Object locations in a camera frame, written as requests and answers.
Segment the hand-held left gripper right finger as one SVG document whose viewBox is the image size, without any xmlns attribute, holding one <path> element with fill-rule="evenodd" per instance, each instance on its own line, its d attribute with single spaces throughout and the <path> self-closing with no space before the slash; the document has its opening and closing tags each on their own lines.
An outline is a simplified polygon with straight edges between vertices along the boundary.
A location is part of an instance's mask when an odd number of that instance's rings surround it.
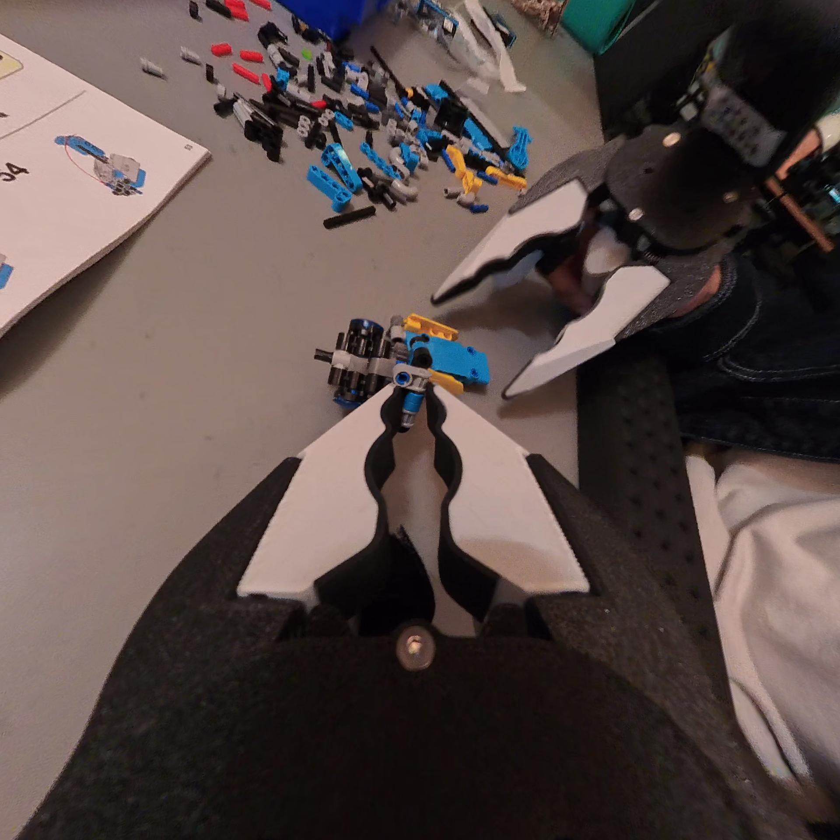
<svg viewBox="0 0 840 840">
<path fill-rule="evenodd" d="M 434 388 L 434 467 L 444 482 L 438 572 L 455 602 L 526 602 L 591 589 L 519 444 Z"/>
</svg>

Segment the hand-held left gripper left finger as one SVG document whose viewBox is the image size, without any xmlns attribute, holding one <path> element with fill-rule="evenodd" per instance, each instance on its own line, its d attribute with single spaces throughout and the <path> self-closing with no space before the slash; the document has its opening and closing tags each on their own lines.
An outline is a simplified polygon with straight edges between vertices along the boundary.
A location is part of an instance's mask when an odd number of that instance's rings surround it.
<svg viewBox="0 0 840 840">
<path fill-rule="evenodd" d="M 393 472 L 386 387 L 284 466 L 289 484 L 239 581 L 239 595 L 296 602 L 370 602 L 389 574 L 382 487 Z"/>
</svg>

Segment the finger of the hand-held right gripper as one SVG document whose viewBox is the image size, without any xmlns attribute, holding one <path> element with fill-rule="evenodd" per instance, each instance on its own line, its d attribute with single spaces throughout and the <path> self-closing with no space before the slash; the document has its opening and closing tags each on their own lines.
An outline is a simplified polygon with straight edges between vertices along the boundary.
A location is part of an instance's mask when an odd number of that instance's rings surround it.
<svg viewBox="0 0 840 840">
<path fill-rule="evenodd" d="M 554 345 L 536 354 L 506 386 L 503 397 L 533 392 L 611 349 L 619 333 L 668 286 L 669 280 L 653 266 L 624 266 L 614 271 L 593 309 L 567 323 Z"/>
<path fill-rule="evenodd" d="M 457 298 L 558 243 L 579 227 L 588 201 L 589 193 L 575 178 L 510 210 L 447 276 L 434 293 L 434 305 Z"/>
</svg>

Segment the blue yellow brick assembly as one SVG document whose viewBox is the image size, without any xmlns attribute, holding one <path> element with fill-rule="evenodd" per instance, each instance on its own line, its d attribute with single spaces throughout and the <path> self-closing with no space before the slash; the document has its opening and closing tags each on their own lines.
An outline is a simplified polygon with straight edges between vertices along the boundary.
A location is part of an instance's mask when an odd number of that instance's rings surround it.
<svg viewBox="0 0 840 840">
<path fill-rule="evenodd" d="M 435 371 L 447 382 L 459 382 L 456 393 L 465 386 L 490 383 L 487 355 L 459 341 L 459 332 L 447 324 L 411 313 L 393 316 L 390 335 L 401 361 Z"/>
</svg>

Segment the blue beam with black pins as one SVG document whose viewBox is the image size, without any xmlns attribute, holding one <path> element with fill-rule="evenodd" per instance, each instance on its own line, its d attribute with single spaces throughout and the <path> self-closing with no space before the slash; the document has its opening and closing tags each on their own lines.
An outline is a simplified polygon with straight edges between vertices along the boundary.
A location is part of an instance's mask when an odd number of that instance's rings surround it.
<svg viewBox="0 0 840 840">
<path fill-rule="evenodd" d="M 403 432 L 414 426 L 417 415 L 424 404 L 427 387 L 431 381 L 431 373 L 427 367 L 403 362 L 395 364 L 392 381 L 396 388 L 402 389 L 404 392 L 401 416 L 401 430 Z"/>
</svg>

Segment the black grey gear assembly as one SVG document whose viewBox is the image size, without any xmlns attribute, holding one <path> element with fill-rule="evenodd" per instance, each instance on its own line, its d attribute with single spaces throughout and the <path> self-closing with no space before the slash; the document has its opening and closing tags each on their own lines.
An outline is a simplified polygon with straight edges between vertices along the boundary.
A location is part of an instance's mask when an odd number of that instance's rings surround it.
<svg viewBox="0 0 840 840">
<path fill-rule="evenodd" d="M 333 350 L 315 349 L 313 358 L 329 366 L 333 401 L 352 410 L 392 383 L 397 344 L 378 322 L 354 318 Z"/>
</svg>

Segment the grey desk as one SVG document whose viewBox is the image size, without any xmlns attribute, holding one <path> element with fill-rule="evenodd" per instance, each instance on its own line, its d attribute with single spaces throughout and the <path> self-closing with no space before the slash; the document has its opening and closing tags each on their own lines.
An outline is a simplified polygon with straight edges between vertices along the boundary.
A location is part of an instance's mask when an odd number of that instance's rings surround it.
<svg viewBox="0 0 840 840">
<path fill-rule="evenodd" d="M 465 398 L 577 480 L 574 375 L 501 388 L 560 328 L 534 280 L 429 298 L 515 194 L 488 213 L 423 172 L 417 202 L 336 230 L 287 140 L 272 164 L 213 110 L 179 57 L 257 45 L 250 24 L 183 3 L 2 2 L 2 34 L 210 150 L 128 242 L 2 340 L 2 838 L 14 838 L 83 732 L 133 625 L 188 551 L 282 459 L 341 418 L 317 347 L 351 318 L 421 312 L 490 357 Z"/>
</svg>

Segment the pile of loose small bricks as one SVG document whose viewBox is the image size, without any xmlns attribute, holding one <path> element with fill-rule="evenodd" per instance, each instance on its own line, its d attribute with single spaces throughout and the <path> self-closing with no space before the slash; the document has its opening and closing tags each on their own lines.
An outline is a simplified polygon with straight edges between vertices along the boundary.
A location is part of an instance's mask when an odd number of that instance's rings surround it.
<svg viewBox="0 0 840 840">
<path fill-rule="evenodd" d="M 308 26 L 282 2 L 181 2 L 195 25 L 234 24 L 228 35 L 194 31 L 179 58 L 213 88 L 213 110 L 273 164 L 299 139 L 317 155 L 306 181 L 328 200 L 327 229 L 394 212 L 417 200 L 420 174 L 443 163 L 444 197 L 484 214 L 484 185 L 525 193 L 532 136 L 494 129 L 445 80 L 405 83 L 375 45 L 355 51 Z M 449 54 L 454 9 L 446 2 L 390 2 L 380 13 L 411 22 Z"/>
</svg>

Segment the crumpled clear plastic bag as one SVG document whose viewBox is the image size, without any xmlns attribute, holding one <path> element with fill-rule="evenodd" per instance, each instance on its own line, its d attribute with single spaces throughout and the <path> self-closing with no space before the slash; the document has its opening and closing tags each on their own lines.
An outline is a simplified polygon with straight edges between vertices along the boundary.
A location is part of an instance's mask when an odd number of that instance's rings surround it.
<svg viewBox="0 0 840 840">
<path fill-rule="evenodd" d="M 508 48 L 481 2 L 458 2 L 452 15 L 457 25 L 448 50 L 467 69 L 478 90 L 487 93 L 490 84 L 498 83 L 507 93 L 526 92 L 526 86 L 517 77 Z"/>
</svg>

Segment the person's light trousers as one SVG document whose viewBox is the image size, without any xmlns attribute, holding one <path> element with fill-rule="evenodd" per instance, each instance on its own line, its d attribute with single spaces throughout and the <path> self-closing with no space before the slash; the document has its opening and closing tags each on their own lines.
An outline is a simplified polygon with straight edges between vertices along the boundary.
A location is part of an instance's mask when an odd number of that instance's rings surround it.
<svg viewBox="0 0 840 840">
<path fill-rule="evenodd" d="M 839 465 L 691 443 L 686 471 L 740 729 L 838 826 Z"/>
</svg>

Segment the blue storage bin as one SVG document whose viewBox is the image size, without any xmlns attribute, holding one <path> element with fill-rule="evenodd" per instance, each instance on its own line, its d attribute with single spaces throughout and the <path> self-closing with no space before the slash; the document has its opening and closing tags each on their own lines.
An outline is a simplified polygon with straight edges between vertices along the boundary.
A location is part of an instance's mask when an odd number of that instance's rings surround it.
<svg viewBox="0 0 840 840">
<path fill-rule="evenodd" d="M 283 1 L 291 13 L 331 39 L 341 39 L 351 30 L 380 13 L 389 1 Z"/>
</svg>

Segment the open instruction booklet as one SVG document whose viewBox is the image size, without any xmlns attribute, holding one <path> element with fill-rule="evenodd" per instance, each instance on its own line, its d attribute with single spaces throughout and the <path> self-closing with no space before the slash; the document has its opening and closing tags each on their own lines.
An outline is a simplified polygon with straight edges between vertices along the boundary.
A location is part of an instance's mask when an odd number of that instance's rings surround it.
<svg viewBox="0 0 840 840">
<path fill-rule="evenodd" d="M 1 37 L 1 334 L 144 226 L 199 143 Z"/>
</svg>

